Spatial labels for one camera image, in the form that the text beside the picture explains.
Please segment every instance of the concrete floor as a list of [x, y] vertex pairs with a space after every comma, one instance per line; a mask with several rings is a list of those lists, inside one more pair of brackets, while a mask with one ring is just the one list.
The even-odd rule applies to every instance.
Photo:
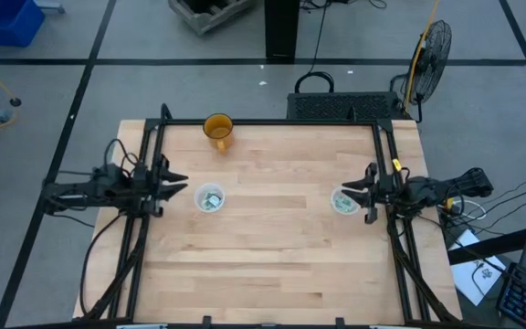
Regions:
[[[85, 59], [110, 3], [60, 2], [67, 13], [47, 13], [31, 46], [1, 48], [3, 58], [83, 60], [0, 66], [0, 79], [24, 103], [18, 122], [0, 131], [0, 301]], [[409, 58], [433, 2], [387, 2], [386, 10], [375, 9], [366, 0], [328, 9], [319, 58]], [[508, 4], [526, 39], [526, 1]], [[301, 12], [298, 58], [313, 56], [320, 18], [320, 11]], [[452, 27], [452, 59], [526, 59], [498, 0], [445, 0], [436, 19]], [[263, 26], [259, 4], [232, 24], [197, 37], [164, 0], [117, 0], [99, 58], [264, 58]], [[489, 175], [497, 196], [526, 180], [526, 65], [470, 63], [446, 68], [424, 108], [425, 120], [419, 126], [422, 144], [432, 176], [456, 176], [479, 166]], [[171, 64], [95, 66], [61, 168], [90, 170], [99, 165], [120, 120], [156, 117], [162, 102], [175, 118], [204, 118], [220, 111], [237, 118], [285, 118], [287, 94], [309, 69], [308, 65]], [[337, 91], [376, 91], [386, 90], [388, 80], [406, 67], [341, 64], [317, 69], [332, 74]], [[325, 88], [322, 81], [314, 80], [302, 86], [305, 91]], [[9, 107], [2, 91], [0, 107]], [[479, 224], [487, 226], [523, 201], [498, 208]], [[79, 214], [90, 223], [95, 216], [94, 210]], [[521, 228], [526, 228], [526, 207], [495, 227], [499, 232]], [[7, 325], [70, 319], [91, 234], [91, 229], [61, 218], [44, 219]]]

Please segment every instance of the fan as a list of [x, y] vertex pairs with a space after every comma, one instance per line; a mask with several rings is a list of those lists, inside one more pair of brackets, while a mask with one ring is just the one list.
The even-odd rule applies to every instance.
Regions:
[[411, 60], [413, 65], [417, 56], [413, 82], [410, 87], [411, 92], [409, 93], [409, 100], [407, 100], [406, 97], [407, 88], [409, 88], [410, 84], [407, 83], [407, 81], [411, 77], [411, 68], [409, 68], [409, 71], [406, 74], [397, 75], [391, 80], [390, 91], [393, 91], [396, 80], [404, 80], [400, 90], [405, 95], [404, 102], [402, 103], [402, 110], [406, 111], [405, 107], [408, 102], [417, 105], [419, 111], [419, 120], [417, 120], [417, 122], [422, 121], [421, 104], [426, 102], [434, 93], [442, 73], [444, 72], [451, 42], [452, 30], [446, 22], [439, 20], [431, 24], [424, 40], [425, 45], [421, 47], [420, 51], [418, 51], [419, 43], [417, 44], [416, 51]]

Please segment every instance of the blue bin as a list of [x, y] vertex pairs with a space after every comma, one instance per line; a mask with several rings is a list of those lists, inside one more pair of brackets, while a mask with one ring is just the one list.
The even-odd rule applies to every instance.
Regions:
[[0, 46], [26, 47], [43, 21], [34, 0], [0, 0]]

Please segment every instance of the clear plastic cup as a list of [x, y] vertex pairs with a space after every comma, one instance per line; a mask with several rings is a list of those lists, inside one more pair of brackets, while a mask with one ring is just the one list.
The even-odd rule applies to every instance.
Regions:
[[196, 189], [194, 202], [205, 213], [218, 211], [225, 203], [225, 191], [218, 184], [206, 183]]
[[332, 208], [342, 215], [352, 215], [358, 212], [361, 207], [354, 202], [351, 198], [347, 197], [342, 190], [347, 189], [345, 187], [336, 187], [330, 196], [330, 203]]

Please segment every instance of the mug handle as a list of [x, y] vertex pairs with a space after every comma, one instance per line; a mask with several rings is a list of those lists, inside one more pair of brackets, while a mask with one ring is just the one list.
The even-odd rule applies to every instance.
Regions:
[[225, 147], [224, 141], [216, 141], [216, 146], [218, 146], [218, 152], [220, 152], [221, 154], [226, 153], [226, 147]]

